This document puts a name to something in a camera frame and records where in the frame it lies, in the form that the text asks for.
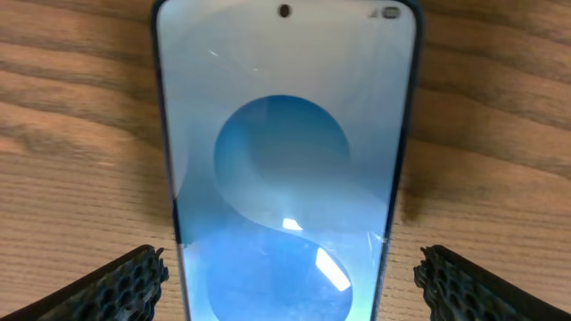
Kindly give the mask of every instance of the phone screen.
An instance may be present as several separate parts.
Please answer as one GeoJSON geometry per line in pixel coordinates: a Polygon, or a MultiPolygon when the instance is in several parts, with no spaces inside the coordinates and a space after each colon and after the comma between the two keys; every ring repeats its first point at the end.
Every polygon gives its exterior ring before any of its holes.
{"type": "Polygon", "coordinates": [[[187,317],[376,317],[414,7],[167,0],[153,25],[187,317]]]}

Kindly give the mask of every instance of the wooden surface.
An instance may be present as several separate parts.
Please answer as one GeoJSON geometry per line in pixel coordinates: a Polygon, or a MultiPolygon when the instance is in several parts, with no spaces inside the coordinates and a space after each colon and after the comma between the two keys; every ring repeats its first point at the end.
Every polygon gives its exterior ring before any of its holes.
{"type": "MultiPolygon", "coordinates": [[[[571,311],[571,1],[426,0],[380,318],[444,244],[571,311]]],[[[182,320],[150,0],[0,1],[0,316],[150,243],[182,320]]]]}

